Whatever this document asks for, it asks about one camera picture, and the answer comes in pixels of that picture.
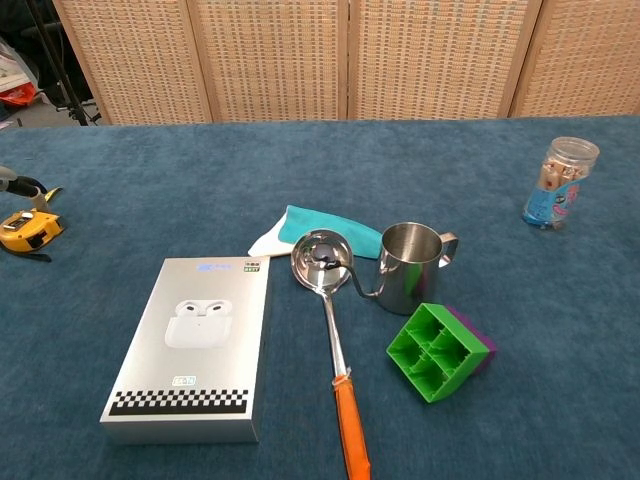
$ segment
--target table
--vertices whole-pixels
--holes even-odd
[[[520,213],[560,135],[602,153],[567,228],[539,231]],[[288,257],[260,444],[116,446],[98,424],[162,260],[244,255],[287,204],[455,232],[437,300],[499,348],[428,405],[385,354],[406,318],[338,292],[373,478],[640,475],[640,117],[14,130],[0,149],[66,188],[69,224],[51,264],[0,257],[2,476],[345,478],[322,305]]]

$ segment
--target plastic jar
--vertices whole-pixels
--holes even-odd
[[[591,173],[599,154],[600,149],[587,140],[554,139],[524,207],[524,221],[543,229],[561,228],[578,197],[580,184]]]

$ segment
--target label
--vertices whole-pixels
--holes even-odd
[[[260,262],[244,262],[244,271],[245,272],[259,272],[260,271]]]
[[[231,270],[228,263],[201,263],[196,267],[199,272],[216,272],[220,270]]]
[[[569,182],[552,192],[534,188],[525,207],[527,220],[541,225],[562,222],[578,198],[581,182],[582,179]]]
[[[171,382],[171,386],[173,387],[192,387],[195,384],[195,375],[179,375],[177,377],[173,377],[173,381]]]

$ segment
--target metal pitcher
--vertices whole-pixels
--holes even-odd
[[[375,299],[390,312],[409,315],[421,303],[433,300],[438,271],[451,263],[457,247],[458,237],[453,233],[438,234],[426,225],[403,222],[390,226],[382,234],[373,292],[362,290],[351,264],[327,259],[324,268],[348,269],[361,296]]]

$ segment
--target wicker room divider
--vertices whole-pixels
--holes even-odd
[[[211,122],[186,0],[54,0],[106,123]]]
[[[540,3],[352,0],[349,118],[506,116]]]
[[[54,0],[105,123],[640,113],[640,0]]]
[[[346,119],[348,0],[189,5],[215,120]]]
[[[640,1],[545,0],[511,116],[640,113]]]

